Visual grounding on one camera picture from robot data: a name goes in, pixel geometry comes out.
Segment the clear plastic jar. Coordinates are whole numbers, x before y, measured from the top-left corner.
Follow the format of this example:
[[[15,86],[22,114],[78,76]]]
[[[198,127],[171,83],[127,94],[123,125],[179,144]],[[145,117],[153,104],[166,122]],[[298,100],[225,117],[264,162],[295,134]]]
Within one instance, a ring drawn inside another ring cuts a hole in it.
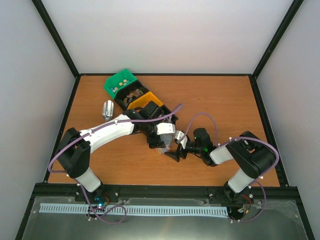
[[[155,151],[156,151],[158,154],[162,155],[162,154],[164,154],[165,152],[169,152],[169,151],[171,150],[172,145],[171,145],[170,147],[160,147],[160,148],[156,148]]]

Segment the black popsicle candy bin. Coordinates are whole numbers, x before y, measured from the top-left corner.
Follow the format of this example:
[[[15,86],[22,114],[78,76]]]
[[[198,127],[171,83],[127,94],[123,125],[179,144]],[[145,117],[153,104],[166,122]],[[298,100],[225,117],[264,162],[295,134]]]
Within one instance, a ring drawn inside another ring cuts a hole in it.
[[[133,101],[139,99],[150,90],[145,87],[139,80],[123,85],[115,93],[114,101],[122,110],[126,110]]]

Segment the metal scoop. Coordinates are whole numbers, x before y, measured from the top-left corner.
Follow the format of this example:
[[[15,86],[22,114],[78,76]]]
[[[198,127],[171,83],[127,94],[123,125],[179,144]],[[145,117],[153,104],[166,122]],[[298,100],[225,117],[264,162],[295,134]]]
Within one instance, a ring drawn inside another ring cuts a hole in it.
[[[107,100],[104,102],[102,107],[102,118],[105,122],[110,121],[113,118],[114,113],[114,103],[112,100]]]

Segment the round metal lid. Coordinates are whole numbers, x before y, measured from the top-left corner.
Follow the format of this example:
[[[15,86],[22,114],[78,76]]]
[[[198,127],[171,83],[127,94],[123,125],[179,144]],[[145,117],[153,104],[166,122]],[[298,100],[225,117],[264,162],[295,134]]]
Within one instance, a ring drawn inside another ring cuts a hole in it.
[[[170,147],[174,141],[172,134],[161,134],[160,139],[164,142],[165,148]]]

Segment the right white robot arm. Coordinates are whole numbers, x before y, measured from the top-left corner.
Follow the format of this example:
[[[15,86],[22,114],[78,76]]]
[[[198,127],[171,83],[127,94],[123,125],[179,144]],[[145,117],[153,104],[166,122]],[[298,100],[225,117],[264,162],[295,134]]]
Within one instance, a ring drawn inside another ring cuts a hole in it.
[[[235,160],[238,171],[224,184],[223,198],[229,203],[237,203],[241,194],[254,181],[261,178],[279,161],[278,151],[269,143],[262,141],[250,131],[243,132],[239,137],[230,138],[223,145],[215,146],[205,128],[193,131],[194,140],[177,131],[175,142],[176,151],[167,151],[164,154],[176,162],[185,159],[188,154],[200,158],[205,165],[216,167],[227,161]]]

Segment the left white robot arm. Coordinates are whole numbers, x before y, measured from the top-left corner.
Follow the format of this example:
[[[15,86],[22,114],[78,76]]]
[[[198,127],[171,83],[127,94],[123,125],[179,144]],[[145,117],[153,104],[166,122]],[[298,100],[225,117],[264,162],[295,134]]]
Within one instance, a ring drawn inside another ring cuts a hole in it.
[[[151,101],[145,107],[126,109],[115,118],[92,128],[76,130],[72,127],[65,132],[48,169],[53,172],[53,163],[59,162],[62,173],[85,189],[92,201],[99,201],[103,198],[104,188],[90,167],[91,154],[114,140],[138,132],[151,141],[151,147],[162,147],[161,135],[165,132],[159,131],[158,125],[167,118],[165,113]]]

